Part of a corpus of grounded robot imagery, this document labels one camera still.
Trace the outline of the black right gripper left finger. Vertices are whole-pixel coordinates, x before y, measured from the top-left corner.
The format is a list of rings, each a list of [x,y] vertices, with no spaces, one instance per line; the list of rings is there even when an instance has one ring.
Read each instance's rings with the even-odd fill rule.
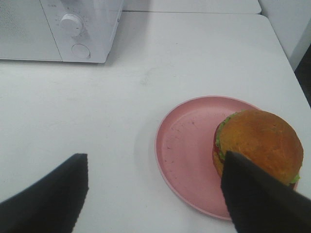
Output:
[[[88,192],[87,154],[77,153],[0,204],[2,233],[71,233]]]

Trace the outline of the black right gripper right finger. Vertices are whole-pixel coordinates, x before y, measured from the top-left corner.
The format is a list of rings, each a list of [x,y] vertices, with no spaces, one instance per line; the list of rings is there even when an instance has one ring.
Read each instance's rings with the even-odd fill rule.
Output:
[[[228,151],[221,189],[239,233],[309,233],[311,201],[245,156]]]

